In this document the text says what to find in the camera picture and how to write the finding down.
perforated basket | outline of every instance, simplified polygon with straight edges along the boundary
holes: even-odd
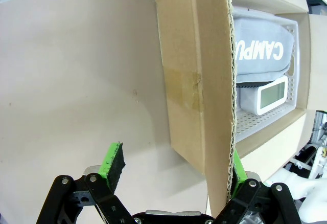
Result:
[[[256,116],[252,113],[244,111],[240,106],[240,89],[237,89],[237,127],[236,127],[236,142],[245,139],[246,137],[258,132],[269,124],[275,122],[282,116],[291,112],[296,107],[297,99],[297,88],[299,82],[299,64],[300,64],[300,54],[299,54],[299,42],[298,42],[298,26],[297,22],[277,17],[270,13],[264,13],[256,10],[245,9],[234,7],[233,17],[248,17],[248,18],[259,18],[275,22],[285,29],[287,29],[294,36],[294,46],[291,59],[290,70],[285,73],[288,77],[288,93],[287,100],[284,104],[276,107],[275,109],[261,115]]]

cardboard box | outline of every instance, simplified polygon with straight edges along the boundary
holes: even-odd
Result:
[[[236,70],[232,58],[231,0],[156,2],[171,144],[205,174],[212,214],[216,216],[229,195],[231,155],[235,146]],[[290,18],[298,15],[304,21],[308,18],[306,0],[232,0],[232,4],[288,14]],[[319,25],[324,21],[313,18]],[[306,27],[310,26],[307,22],[299,21],[301,46],[310,39],[303,39],[308,33]],[[313,57],[314,54],[310,56],[301,50],[301,64],[303,59],[304,65],[310,64]],[[259,173],[262,180],[296,153],[299,131],[306,122],[306,109],[318,105],[314,104],[312,94],[316,92],[311,87],[317,80],[308,83],[310,71],[302,71],[306,68],[302,65],[300,68],[296,109],[236,146],[245,169]]]

screw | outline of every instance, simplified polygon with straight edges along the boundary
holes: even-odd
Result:
[[[255,187],[255,186],[256,186],[256,182],[255,182],[255,181],[250,181],[250,182],[249,182],[249,185],[250,185],[251,187]]]
[[[282,188],[281,185],[277,185],[277,186],[276,186],[276,190],[277,190],[277,191],[282,191],[282,189],[283,189],[283,188]]]
[[[63,183],[65,185],[68,183],[68,181],[69,181],[68,178],[65,177],[64,179],[62,179],[61,183]]]
[[[135,220],[135,222],[136,222],[137,224],[142,224],[142,221],[141,221],[140,218],[135,217],[134,220]]]
[[[97,177],[95,175],[91,175],[90,181],[95,182],[97,180]]]

brown tape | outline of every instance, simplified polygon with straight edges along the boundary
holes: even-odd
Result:
[[[169,101],[187,109],[203,111],[201,74],[163,68]]]

white digital clock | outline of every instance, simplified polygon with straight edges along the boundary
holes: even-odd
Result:
[[[287,76],[282,76],[261,87],[241,88],[241,109],[260,116],[285,103],[287,87],[288,78]]]

